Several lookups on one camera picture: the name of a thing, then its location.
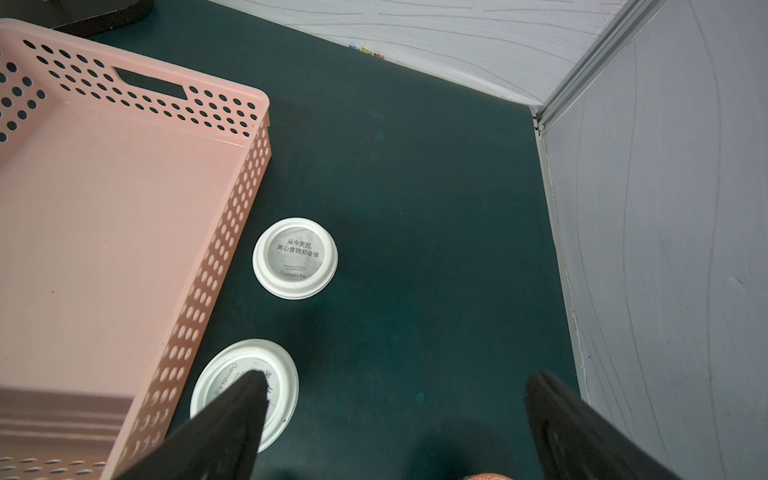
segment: white lid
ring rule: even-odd
[[[192,392],[190,417],[250,370],[266,376],[269,406],[259,452],[272,445],[288,425],[299,399],[299,374],[285,349],[269,340],[249,339],[234,343],[212,359],[200,374]]]
[[[308,298],[328,285],[339,252],[318,223],[286,218],[261,234],[253,249],[253,272],[272,294],[287,300]]]

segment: white wall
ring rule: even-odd
[[[212,0],[541,105],[626,0]]]
[[[684,478],[768,478],[768,2],[669,0],[549,126],[583,396]]]

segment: grey wall panel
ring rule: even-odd
[[[582,394],[684,478],[768,475],[767,22],[670,0],[543,137]]]
[[[627,0],[211,0],[541,105]]]

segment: pink plastic basket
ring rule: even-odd
[[[0,72],[0,387],[133,396],[107,478],[167,430],[270,159],[269,99],[10,19]]]

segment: black object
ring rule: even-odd
[[[247,480],[266,407],[264,373],[245,372],[118,480]]]
[[[147,16],[154,0],[1,0],[0,17],[87,37]]]
[[[547,480],[680,480],[550,372],[528,377],[525,409]]]

